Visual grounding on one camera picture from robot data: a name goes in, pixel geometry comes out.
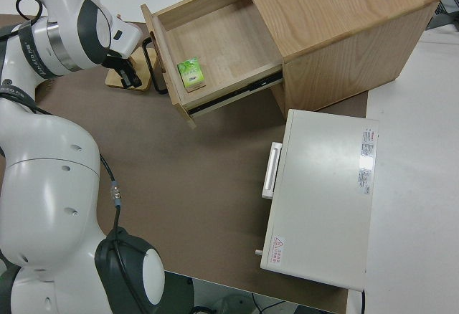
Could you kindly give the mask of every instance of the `green box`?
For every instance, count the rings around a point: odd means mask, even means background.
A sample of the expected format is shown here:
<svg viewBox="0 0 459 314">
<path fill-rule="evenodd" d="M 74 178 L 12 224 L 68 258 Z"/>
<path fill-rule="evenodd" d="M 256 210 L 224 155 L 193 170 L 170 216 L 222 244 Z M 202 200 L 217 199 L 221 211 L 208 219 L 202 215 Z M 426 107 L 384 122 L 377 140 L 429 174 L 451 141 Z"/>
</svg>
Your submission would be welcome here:
<svg viewBox="0 0 459 314">
<path fill-rule="evenodd" d="M 198 88 L 204 87 L 204 75 L 202 74 L 201 65 L 197 57 L 191 58 L 177 65 L 187 92 L 192 92 Z"/>
</svg>

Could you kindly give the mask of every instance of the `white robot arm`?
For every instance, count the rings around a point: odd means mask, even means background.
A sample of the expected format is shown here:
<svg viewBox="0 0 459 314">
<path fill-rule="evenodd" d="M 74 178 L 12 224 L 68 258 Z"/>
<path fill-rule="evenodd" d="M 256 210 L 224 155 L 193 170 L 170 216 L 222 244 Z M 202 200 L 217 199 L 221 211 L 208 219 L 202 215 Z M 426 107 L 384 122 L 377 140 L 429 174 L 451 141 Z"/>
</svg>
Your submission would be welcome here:
<svg viewBox="0 0 459 314">
<path fill-rule="evenodd" d="M 0 313 L 152 313 L 164 288 L 156 250 L 96 219 L 100 156 L 80 126 L 35 114 L 35 87 L 110 58 L 126 86 L 138 85 L 127 57 L 140 30 L 100 0 L 40 0 L 47 18 L 0 29 L 0 250 L 9 268 Z M 119 214 L 116 183 L 113 197 Z"/>
</svg>

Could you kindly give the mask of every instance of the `printed label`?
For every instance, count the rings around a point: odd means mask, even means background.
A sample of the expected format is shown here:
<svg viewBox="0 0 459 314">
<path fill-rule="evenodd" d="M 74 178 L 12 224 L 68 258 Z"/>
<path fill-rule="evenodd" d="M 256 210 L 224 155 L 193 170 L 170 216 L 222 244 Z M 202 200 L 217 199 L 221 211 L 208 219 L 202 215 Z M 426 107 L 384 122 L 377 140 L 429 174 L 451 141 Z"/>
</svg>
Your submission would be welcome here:
<svg viewBox="0 0 459 314">
<path fill-rule="evenodd" d="M 370 128 L 364 131 L 361 138 L 359 188 L 364 194 L 372 192 L 375 138 L 375 132 Z"/>
<path fill-rule="evenodd" d="M 273 237 L 271 242 L 270 263 L 280 265 L 282 262 L 282 253 L 284 249 L 285 239 L 283 237 Z"/>
</svg>

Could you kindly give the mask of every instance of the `open drawer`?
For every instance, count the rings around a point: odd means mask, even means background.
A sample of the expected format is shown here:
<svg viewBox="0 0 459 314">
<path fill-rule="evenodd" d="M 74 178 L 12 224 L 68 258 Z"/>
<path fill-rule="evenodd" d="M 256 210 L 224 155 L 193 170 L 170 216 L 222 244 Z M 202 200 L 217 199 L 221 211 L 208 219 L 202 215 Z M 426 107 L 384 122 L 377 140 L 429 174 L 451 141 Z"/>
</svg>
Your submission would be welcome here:
<svg viewBox="0 0 459 314">
<path fill-rule="evenodd" d="M 142 12 L 171 101 L 191 126 L 193 117 L 283 79 L 283 58 L 252 0 L 186 0 Z M 177 65 L 193 57 L 205 86 L 187 92 Z"/>
</svg>

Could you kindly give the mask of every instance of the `light wood base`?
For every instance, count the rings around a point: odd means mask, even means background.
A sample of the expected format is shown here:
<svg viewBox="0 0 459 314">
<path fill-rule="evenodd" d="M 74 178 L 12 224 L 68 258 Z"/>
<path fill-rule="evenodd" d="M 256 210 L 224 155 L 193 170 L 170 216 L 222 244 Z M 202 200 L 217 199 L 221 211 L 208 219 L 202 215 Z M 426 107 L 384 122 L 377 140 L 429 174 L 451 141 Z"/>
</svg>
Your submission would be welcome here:
<svg viewBox="0 0 459 314">
<path fill-rule="evenodd" d="M 148 55 L 150 56 L 151 64 L 155 65 L 156 63 L 156 53 L 154 49 L 147 49 Z M 134 88 L 130 87 L 129 90 L 140 90 L 142 92 L 147 91 L 151 86 L 151 76 L 148 70 L 148 66 L 145 61 L 145 56 L 143 55 L 143 50 L 139 47 L 132 55 L 131 55 L 131 62 L 133 63 L 134 69 L 137 72 L 137 76 L 142 81 L 142 86 Z M 110 69 L 108 70 L 107 77 L 105 79 L 105 84 L 109 87 L 115 88 L 124 88 L 123 84 L 121 83 L 121 77 L 118 73 Z"/>
</svg>

